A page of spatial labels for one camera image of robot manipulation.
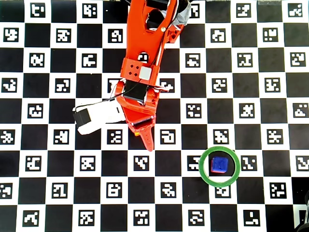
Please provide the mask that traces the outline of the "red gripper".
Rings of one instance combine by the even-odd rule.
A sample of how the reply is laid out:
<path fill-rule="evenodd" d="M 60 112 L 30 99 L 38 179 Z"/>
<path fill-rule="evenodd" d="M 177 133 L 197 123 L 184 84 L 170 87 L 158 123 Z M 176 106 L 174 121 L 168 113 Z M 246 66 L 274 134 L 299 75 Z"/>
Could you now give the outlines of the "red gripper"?
<path fill-rule="evenodd" d="M 152 127 L 156 121 L 157 97 L 146 99 L 144 103 L 124 96 L 116 100 L 122 106 L 129 129 L 135 136 L 141 137 L 148 151 L 153 151 Z"/>

